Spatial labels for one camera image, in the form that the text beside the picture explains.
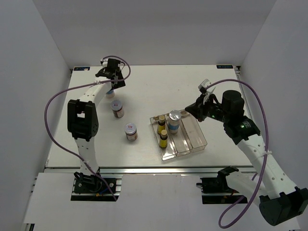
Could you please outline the blue label sesame shaker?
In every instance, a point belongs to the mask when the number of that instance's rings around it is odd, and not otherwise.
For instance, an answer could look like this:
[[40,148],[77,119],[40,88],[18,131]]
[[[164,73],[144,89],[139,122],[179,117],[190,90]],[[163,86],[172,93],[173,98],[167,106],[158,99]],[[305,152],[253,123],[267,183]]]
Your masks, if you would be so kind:
[[181,120],[181,113],[178,110],[170,111],[168,115],[168,129],[171,133],[175,134],[178,132]]
[[115,92],[114,90],[110,90],[108,91],[106,94],[105,94],[105,97],[108,98],[108,99],[111,99],[115,96]]

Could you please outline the yellow label sauce bottle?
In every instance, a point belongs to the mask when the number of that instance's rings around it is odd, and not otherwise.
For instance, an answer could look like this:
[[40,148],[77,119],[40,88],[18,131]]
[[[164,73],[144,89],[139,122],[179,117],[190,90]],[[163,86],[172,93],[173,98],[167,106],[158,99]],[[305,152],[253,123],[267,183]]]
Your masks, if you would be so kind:
[[165,121],[165,116],[160,115],[158,118],[158,125],[157,125],[157,133],[161,134],[161,131],[166,128],[166,121]]

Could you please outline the brown spice jar white lid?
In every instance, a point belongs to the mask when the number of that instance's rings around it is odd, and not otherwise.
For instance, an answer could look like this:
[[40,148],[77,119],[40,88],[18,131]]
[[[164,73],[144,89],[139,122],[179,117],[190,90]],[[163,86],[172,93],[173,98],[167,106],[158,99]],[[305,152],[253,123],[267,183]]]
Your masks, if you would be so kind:
[[135,141],[138,138],[137,127],[134,123],[127,123],[124,132],[129,141]]

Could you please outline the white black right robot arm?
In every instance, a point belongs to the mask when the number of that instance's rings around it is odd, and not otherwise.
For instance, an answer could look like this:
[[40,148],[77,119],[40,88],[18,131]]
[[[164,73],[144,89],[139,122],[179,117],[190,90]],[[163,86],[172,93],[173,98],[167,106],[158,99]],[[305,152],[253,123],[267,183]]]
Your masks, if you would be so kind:
[[199,122],[206,118],[222,122],[225,133],[259,175],[258,181],[252,181],[237,168],[226,167],[218,172],[217,185],[221,191],[234,189],[241,193],[249,200],[249,205],[258,206],[262,217],[272,226],[303,214],[308,205],[308,190],[298,188],[271,152],[265,150],[260,130],[244,115],[244,99],[240,92],[225,91],[220,103],[215,94],[206,92],[185,111]]

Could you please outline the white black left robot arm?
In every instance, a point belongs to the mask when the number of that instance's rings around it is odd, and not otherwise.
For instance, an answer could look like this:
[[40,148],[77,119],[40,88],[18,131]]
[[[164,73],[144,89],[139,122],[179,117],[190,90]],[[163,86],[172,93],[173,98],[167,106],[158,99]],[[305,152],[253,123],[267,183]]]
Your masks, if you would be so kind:
[[102,186],[102,180],[94,176],[100,172],[94,145],[94,137],[99,130],[96,107],[108,92],[126,85],[121,64],[126,65],[117,56],[102,58],[102,68],[95,74],[94,85],[78,99],[69,100],[67,105],[67,129],[77,144],[78,155],[82,158],[80,172],[89,176],[85,186],[91,192],[97,192]]

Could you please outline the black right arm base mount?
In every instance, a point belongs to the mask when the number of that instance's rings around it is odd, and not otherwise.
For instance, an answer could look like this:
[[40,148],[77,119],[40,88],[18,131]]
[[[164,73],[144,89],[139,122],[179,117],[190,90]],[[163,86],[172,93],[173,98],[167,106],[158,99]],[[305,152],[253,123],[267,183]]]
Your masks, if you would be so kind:
[[216,178],[200,178],[196,187],[201,190],[204,205],[231,205],[242,197],[233,189],[223,189]]

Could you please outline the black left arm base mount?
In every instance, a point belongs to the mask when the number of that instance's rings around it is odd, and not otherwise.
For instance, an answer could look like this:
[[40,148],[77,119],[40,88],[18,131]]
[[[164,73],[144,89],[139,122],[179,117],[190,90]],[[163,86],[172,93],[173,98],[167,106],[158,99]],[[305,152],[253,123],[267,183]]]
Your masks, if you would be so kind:
[[95,175],[74,173],[71,201],[115,202],[121,190],[120,179],[105,178],[105,182]]

